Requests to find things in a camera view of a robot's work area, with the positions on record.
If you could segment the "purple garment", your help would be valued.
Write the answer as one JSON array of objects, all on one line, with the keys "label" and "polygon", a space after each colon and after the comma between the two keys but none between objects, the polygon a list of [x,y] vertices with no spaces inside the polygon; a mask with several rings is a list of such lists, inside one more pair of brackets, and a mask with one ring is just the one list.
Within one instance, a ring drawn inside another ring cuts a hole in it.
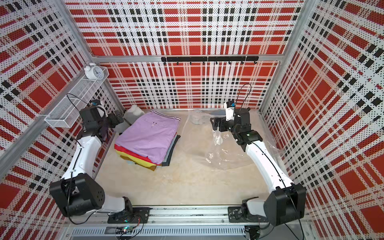
[{"label": "purple garment", "polygon": [[153,164],[161,164],[176,136],[181,118],[151,110],[139,117],[115,141],[122,147]]}]

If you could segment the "dark grey trousers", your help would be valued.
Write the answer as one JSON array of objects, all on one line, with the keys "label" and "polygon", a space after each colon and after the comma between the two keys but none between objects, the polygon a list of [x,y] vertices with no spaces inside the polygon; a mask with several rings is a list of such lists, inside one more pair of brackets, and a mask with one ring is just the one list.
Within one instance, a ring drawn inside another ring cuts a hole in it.
[{"label": "dark grey trousers", "polygon": [[167,150],[166,156],[165,156],[165,158],[164,158],[164,160],[162,162],[162,167],[168,167],[170,165],[170,162],[172,160],[172,155],[173,155],[174,148],[175,148],[175,146],[176,146],[176,144],[177,144],[177,142],[178,142],[178,140],[180,138],[181,138],[180,135],[176,135],[173,138],[173,140],[171,142],[171,145],[170,145],[170,147]]}]

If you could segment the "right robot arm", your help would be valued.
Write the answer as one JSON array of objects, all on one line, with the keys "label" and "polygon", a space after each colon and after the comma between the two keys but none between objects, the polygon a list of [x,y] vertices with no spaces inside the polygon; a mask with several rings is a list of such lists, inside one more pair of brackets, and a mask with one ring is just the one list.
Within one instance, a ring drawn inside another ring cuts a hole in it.
[{"label": "right robot arm", "polygon": [[263,197],[243,201],[243,219],[250,221],[255,217],[264,217],[274,227],[302,219],[306,188],[295,184],[269,153],[262,136],[252,129],[250,109],[229,107],[224,117],[211,118],[210,122],[214,131],[232,134],[236,143],[258,167],[268,187]]}]

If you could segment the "clear plastic vacuum bag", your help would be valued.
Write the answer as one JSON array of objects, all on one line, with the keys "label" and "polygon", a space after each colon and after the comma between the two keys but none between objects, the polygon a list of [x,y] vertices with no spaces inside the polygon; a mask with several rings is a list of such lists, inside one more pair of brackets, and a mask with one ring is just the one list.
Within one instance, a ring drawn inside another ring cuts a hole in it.
[{"label": "clear plastic vacuum bag", "polygon": [[210,118],[226,117],[225,110],[200,110],[205,114],[205,123],[195,125],[188,117],[181,132],[181,148],[186,157],[215,170],[233,170],[255,163],[239,146],[230,132],[213,131]]}]

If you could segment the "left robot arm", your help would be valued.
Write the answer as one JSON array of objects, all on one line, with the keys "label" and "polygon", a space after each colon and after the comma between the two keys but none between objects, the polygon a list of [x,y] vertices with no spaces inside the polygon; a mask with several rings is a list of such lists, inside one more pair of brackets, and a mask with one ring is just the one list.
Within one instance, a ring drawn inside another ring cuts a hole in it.
[{"label": "left robot arm", "polygon": [[93,178],[93,167],[109,129],[125,120],[120,111],[107,114],[101,105],[80,111],[83,128],[77,135],[77,147],[69,168],[59,181],[50,184],[49,192],[64,217],[86,213],[107,213],[120,219],[132,214],[133,206],[127,197],[112,197],[105,193]]}]

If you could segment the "yellow garment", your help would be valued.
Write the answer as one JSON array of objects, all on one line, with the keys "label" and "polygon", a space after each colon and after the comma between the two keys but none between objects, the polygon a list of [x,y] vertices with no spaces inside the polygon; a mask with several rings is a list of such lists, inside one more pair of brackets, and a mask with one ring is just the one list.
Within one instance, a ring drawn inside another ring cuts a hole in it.
[{"label": "yellow garment", "polygon": [[152,171],[154,171],[158,166],[158,165],[154,164],[151,160],[138,158],[138,157],[135,157],[135,156],[132,156],[132,155],[129,155],[127,153],[120,152],[117,150],[116,150],[116,152],[118,155],[120,155],[120,157],[122,159],[134,162],[135,164],[140,165],[144,168],[150,169]]}]

